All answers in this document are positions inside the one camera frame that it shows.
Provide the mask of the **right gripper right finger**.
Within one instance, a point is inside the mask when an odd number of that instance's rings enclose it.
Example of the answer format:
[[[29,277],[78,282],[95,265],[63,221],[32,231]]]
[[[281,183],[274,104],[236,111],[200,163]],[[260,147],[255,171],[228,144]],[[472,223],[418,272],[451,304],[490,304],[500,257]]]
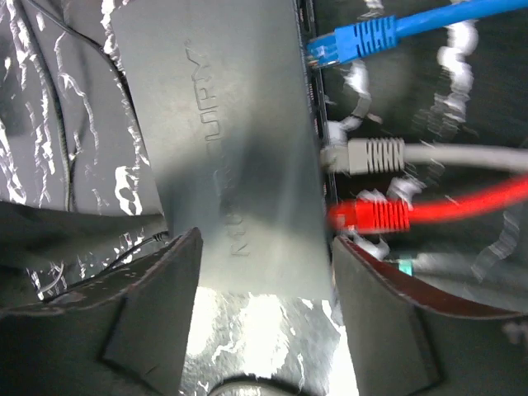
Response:
[[[336,237],[332,265],[361,395],[525,395],[527,316],[439,290]]]

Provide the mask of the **black network switch box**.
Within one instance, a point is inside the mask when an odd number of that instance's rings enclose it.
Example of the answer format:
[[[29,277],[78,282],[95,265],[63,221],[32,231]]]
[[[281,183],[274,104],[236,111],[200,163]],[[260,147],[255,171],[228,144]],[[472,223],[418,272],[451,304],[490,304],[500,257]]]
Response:
[[[200,285],[329,299],[318,141],[293,1],[132,1],[111,25],[169,230]]]

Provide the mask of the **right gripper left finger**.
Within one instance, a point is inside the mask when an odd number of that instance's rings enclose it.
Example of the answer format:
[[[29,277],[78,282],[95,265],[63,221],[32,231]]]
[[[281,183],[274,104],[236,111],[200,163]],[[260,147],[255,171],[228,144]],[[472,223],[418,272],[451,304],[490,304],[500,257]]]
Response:
[[[177,394],[202,247],[190,229],[57,297],[3,309],[2,394]]]

